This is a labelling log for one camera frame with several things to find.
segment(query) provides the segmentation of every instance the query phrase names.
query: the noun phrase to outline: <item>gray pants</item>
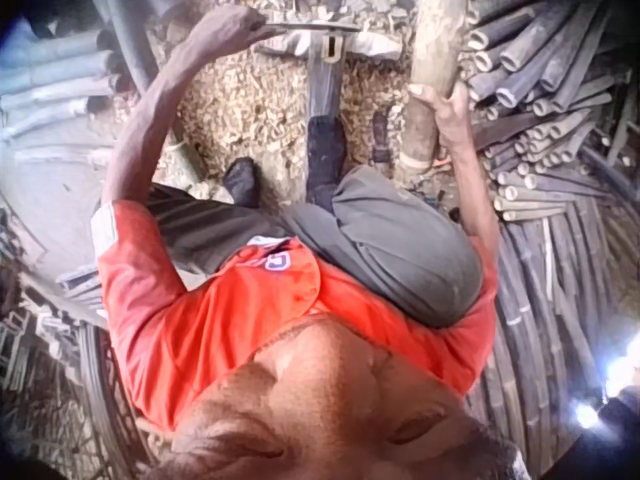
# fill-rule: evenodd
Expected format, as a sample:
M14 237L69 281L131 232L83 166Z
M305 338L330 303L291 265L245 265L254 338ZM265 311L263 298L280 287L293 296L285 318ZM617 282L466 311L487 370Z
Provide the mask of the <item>gray pants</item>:
M157 192L149 209L176 264L213 274L256 235L295 235L414 320L453 325L482 285L480 260L464 232L437 210L369 167L347 174L333 197L334 214L316 205L274 218L183 192Z

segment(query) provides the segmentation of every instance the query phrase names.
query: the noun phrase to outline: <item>forearm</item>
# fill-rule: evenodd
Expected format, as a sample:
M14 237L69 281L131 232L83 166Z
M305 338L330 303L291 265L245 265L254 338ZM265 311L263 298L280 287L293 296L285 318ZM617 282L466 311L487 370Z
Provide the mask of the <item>forearm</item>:
M500 231L478 157L472 145L451 152L451 155L460 191L462 226L468 235L480 238L495 257Z
M146 203L169 128L189 83L201 68L187 40L144 93L122 131L107 170L102 203Z

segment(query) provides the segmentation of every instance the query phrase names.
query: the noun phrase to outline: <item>shirt sleeve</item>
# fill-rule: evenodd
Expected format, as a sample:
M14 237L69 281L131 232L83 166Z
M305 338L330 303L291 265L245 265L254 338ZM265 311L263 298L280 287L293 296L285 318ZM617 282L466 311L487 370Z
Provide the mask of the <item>shirt sleeve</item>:
M132 401L149 420L170 427L164 414L153 411L151 399L189 389L166 352L163 327L167 312L187 290L175 270L150 212L136 202L104 205L91 221L108 313L111 343Z
M479 238L470 238L482 263L482 287L478 299L467 315L443 333L451 358L461 368L451 384L458 393L466 395L478 379L489 358L496 331L495 298L498 275L495 260Z

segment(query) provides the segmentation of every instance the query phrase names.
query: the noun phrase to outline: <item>black shoe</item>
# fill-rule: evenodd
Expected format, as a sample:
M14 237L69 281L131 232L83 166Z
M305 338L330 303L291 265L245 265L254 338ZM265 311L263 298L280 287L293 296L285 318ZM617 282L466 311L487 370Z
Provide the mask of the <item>black shoe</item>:
M260 203L260 176L253 158L236 158L222 178L236 205L258 208Z
M340 183L347 139L340 119L320 116L307 127L307 201L331 211L331 197Z

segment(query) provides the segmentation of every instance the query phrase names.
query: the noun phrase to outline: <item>red shirt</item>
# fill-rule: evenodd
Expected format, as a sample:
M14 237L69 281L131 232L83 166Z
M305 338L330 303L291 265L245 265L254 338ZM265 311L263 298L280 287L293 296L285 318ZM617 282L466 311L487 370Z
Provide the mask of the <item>red shirt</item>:
M374 344L402 355L460 395L480 375L493 346L497 278L490 253L478 300L454 327L414 322L296 238L263 239L187 291L158 227L142 205L120 200L92 221L112 345L133 404L175 429L216 379L313 312L332 312Z

